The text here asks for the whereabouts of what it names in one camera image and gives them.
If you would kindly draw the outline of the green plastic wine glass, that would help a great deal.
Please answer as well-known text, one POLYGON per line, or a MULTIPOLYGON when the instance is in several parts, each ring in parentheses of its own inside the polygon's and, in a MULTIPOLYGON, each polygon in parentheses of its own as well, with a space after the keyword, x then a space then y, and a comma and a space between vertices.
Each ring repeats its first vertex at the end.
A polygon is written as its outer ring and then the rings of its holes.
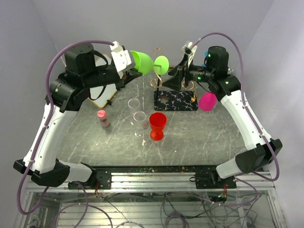
POLYGON ((169 70, 169 60, 165 56, 158 56, 155 60, 142 52, 131 51, 133 58, 135 60, 135 69, 146 75, 150 73, 152 70, 155 71, 158 75, 164 75, 169 70))

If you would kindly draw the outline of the gold wine glass rack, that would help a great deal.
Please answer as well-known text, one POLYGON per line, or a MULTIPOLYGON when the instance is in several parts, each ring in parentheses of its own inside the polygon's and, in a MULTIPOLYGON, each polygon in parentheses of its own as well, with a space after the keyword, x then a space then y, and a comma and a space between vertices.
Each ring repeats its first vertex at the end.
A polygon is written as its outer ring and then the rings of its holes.
MULTIPOLYGON (((180 71, 176 76, 181 78, 182 72, 180 71)), ((195 86, 190 89, 181 88, 180 91, 174 91, 167 87, 162 86, 161 76, 157 74, 157 78, 150 81, 154 91, 154 110, 155 111, 197 111, 198 102, 195 86)))

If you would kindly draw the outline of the magenta plastic wine glass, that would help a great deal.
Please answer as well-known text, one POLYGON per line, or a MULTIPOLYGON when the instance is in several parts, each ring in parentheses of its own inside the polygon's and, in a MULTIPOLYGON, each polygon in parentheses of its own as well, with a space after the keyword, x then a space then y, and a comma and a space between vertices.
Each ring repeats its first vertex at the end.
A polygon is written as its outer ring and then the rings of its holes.
POLYGON ((199 108, 204 112, 210 112, 214 109, 217 98, 213 93, 206 92, 198 102, 199 108))

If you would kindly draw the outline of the red plastic wine glass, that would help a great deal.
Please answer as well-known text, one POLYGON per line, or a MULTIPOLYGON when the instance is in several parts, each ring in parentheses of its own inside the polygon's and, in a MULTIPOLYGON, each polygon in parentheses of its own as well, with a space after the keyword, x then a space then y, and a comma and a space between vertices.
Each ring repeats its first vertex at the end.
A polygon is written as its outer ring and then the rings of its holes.
POLYGON ((167 117, 165 114, 160 112, 153 113, 149 118, 150 123, 150 138, 154 141, 160 141, 163 139, 163 130, 167 123, 167 117))

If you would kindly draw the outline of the blue plastic wine glass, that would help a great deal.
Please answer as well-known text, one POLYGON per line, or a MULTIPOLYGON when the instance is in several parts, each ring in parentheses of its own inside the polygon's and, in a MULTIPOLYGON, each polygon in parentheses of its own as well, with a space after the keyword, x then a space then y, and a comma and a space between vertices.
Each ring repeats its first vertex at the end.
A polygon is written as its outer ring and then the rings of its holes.
POLYGON ((208 52, 206 51, 206 52, 205 52, 204 61, 203 61, 203 63, 201 64, 202 67, 205 67, 205 66, 206 66, 206 63, 207 63, 207 56, 208 56, 208 52))

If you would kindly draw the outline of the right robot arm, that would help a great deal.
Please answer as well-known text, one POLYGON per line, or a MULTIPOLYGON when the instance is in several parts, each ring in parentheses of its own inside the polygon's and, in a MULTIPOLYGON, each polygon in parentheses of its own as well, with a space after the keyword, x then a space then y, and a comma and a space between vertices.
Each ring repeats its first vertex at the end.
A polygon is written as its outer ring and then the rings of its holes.
POLYGON ((204 82, 217 100, 226 108, 234 120, 245 143, 246 151, 216 167, 209 182, 220 188, 230 178, 242 173, 255 172, 276 161, 283 145, 280 139, 273 137, 262 127, 251 109, 241 83, 228 67, 229 54, 224 47, 208 48, 204 66, 193 64, 195 47, 184 47, 182 61, 168 72, 170 79, 163 86, 180 91, 182 84, 190 81, 204 82))

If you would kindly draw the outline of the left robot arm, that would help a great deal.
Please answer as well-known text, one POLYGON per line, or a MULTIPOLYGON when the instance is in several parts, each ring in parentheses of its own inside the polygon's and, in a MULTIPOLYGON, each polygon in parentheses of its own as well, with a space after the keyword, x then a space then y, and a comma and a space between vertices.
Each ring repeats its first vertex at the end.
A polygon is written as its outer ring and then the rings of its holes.
POLYGON ((82 103, 90 96, 91 88, 107 85, 121 86, 135 69, 132 53, 118 42, 109 42, 112 60, 95 64, 99 55, 93 45, 96 40, 78 41, 62 49, 51 61, 46 76, 50 77, 55 63, 64 57, 65 71, 50 82, 46 80, 44 114, 27 155, 16 160, 13 167, 23 177, 30 176, 39 186, 58 187, 68 182, 85 188, 101 183, 101 172, 85 163, 68 163, 57 158, 64 134, 82 103))

